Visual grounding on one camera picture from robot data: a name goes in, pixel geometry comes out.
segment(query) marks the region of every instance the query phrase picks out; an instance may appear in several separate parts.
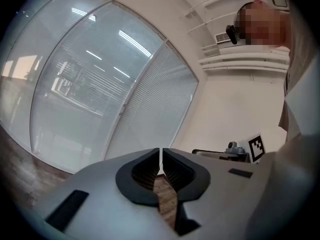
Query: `person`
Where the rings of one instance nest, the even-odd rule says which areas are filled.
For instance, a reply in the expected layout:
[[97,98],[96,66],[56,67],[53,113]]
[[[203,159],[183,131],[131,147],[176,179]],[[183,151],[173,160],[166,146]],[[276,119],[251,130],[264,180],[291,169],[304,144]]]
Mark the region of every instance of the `person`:
[[[249,45],[287,47],[289,67],[284,81],[286,96],[299,81],[317,53],[318,45],[298,9],[290,4],[290,13],[270,8],[255,0],[243,5],[235,18],[234,32]],[[300,134],[293,113],[283,103],[279,126],[287,131],[286,141]]]

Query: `wooden floor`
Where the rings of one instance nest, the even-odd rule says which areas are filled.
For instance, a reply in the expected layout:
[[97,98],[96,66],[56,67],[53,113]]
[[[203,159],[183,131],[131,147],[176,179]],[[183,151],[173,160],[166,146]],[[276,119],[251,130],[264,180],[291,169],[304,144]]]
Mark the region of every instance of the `wooden floor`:
[[29,154],[1,126],[0,172],[1,181],[13,201],[27,208],[71,175]]
[[153,192],[159,198],[159,213],[165,222],[174,229],[178,204],[177,193],[164,177],[155,178]]

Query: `black rectangular slot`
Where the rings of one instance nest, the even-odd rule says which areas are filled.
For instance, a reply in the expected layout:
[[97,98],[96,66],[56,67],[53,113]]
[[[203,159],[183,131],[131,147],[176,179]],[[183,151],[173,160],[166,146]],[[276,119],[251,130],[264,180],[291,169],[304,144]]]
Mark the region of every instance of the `black rectangular slot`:
[[87,192],[74,190],[45,221],[63,232],[88,195]]
[[230,169],[228,172],[231,174],[235,174],[235,175],[246,177],[246,178],[251,178],[253,174],[253,172],[235,169],[235,168]]

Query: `air vent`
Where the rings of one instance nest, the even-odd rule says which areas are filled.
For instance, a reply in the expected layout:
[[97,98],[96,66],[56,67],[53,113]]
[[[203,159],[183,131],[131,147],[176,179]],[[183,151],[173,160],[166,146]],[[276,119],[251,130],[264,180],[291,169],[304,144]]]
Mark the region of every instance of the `air vent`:
[[217,44],[219,43],[224,43],[224,42],[229,42],[230,38],[226,32],[220,33],[220,34],[215,34],[214,35],[215,41]]

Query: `black rubber pad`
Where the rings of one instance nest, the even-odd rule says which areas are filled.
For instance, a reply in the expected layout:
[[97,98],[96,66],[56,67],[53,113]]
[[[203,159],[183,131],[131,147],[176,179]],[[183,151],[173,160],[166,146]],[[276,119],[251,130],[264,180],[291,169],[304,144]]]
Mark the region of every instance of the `black rubber pad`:
[[228,172],[231,174],[235,174],[235,175],[246,177],[246,178],[251,178],[251,176],[253,174],[253,172],[235,169],[235,168],[230,169]]
[[88,195],[81,190],[73,191],[45,221],[63,232]]
[[132,203],[144,206],[159,206],[159,198],[153,192],[155,178],[159,172],[160,149],[125,163],[116,172],[115,183],[122,195]]

